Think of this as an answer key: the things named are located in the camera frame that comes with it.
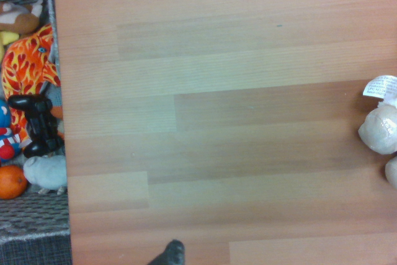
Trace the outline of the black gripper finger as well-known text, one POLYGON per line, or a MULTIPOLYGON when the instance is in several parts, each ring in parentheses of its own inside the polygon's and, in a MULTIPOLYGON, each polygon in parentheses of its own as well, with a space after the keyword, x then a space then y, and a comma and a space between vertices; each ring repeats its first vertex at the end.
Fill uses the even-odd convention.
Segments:
POLYGON ((148 265, 185 265, 185 246, 179 240, 170 241, 164 251, 148 265))

